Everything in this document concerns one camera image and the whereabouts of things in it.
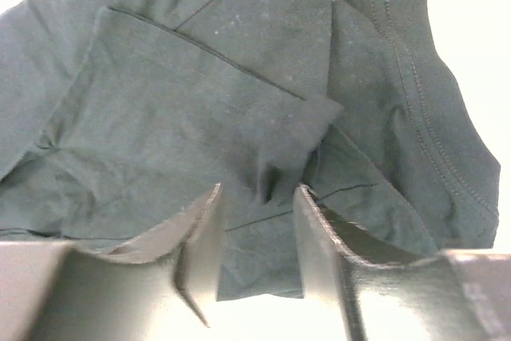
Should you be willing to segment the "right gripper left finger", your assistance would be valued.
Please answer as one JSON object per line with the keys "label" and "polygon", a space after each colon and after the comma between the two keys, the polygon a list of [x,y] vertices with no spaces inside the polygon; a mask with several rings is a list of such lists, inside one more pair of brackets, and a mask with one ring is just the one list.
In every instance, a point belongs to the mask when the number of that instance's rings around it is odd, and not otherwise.
{"label": "right gripper left finger", "polygon": [[1,245],[4,340],[203,340],[224,248],[224,190],[109,252],[70,241]]}

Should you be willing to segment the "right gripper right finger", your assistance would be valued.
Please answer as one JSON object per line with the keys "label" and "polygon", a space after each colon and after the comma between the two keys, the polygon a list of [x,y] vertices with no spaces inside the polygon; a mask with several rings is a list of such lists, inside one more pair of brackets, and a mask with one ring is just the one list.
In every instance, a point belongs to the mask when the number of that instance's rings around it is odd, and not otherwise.
{"label": "right gripper right finger", "polygon": [[510,256],[447,249],[422,258],[295,190],[303,296],[332,340],[507,340]]}

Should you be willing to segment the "black t shirt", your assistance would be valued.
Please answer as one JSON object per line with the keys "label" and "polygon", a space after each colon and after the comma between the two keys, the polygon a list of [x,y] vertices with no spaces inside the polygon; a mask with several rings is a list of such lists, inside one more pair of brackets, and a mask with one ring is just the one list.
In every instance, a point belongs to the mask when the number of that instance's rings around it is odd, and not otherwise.
{"label": "black t shirt", "polygon": [[432,256],[493,246],[499,174],[427,0],[23,0],[1,16],[3,240],[112,249],[221,183],[219,298],[299,298],[299,184]]}

